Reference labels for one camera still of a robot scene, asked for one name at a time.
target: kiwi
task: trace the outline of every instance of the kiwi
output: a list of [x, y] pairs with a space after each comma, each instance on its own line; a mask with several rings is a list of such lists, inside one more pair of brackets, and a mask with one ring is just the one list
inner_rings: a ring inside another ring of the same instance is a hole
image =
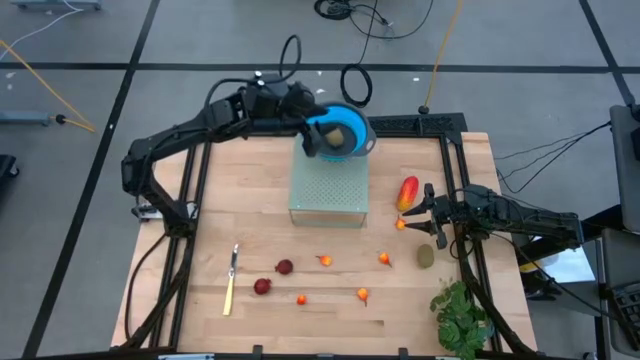
[[427, 269], [433, 265], [433, 248], [429, 244], [420, 245], [418, 248], [418, 265]]

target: red fruit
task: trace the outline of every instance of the red fruit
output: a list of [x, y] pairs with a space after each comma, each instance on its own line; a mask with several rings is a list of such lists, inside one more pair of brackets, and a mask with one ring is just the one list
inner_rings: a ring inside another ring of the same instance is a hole
[[293, 263], [291, 260], [281, 260], [276, 266], [276, 271], [282, 275], [287, 275], [293, 271]]
[[269, 279], [258, 279], [256, 283], [253, 284], [253, 291], [258, 295], [264, 295], [269, 292], [271, 289], [271, 280]]

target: wooden tabletop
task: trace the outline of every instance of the wooden tabletop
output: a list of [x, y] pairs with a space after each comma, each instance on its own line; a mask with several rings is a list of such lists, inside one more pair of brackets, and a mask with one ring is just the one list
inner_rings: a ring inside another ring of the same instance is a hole
[[[499, 192], [495, 165], [484, 133], [463, 134], [471, 182]], [[363, 229], [294, 227], [288, 213], [292, 138], [252, 138], [214, 145], [203, 209], [191, 267], [179, 350], [185, 352], [447, 354], [438, 343], [438, 324], [429, 311], [440, 291], [439, 279], [459, 279], [448, 250], [435, 253], [434, 265], [419, 269], [416, 249], [435, 238], [414, 230], [398, 231], [395, 200], [405, 177], [415, 175], [446, 192], [440, 147], [431, 139], [379, 139], [369, 155], [370, 211]], [[456, 187], [460, 186], [455, 150], [450, 149]], [[176, 196], [185, 154], [159, 162], [155, 175]], [[191, 193], [195, 191], [195, 179]], [[451, 226], [444, 227], [449, 241]], [[140, 229], [132, 268], [162, 234], [159, 221]], [[155, 304], [168, 241], [142, 266], [134, 285], [131, 329]], [[222, 315], [233, 245], [239, 244], [232, 314]], [[536, 348], [513, 248], [504, 240], [484, 243], [494, 304], [520, 338]], [[378, 262], [390, 254], [393, 267]], [[323, 267], [316, 255], [330, 255]], [[294, 272], [274, 272], [279, 260], [290, 259]], [[256, 295], [259, 278], [272, 281], [267, 295]], [[369, 290], [368, 306], [356, 290]], [[307, 296], [304, 306], [296, 304]], [[124, 342], [124, 297], [113, 344]], [[165, 315], [170, 324], [173, 306]], [[164, 326], [161, 343], [168, 339]]]

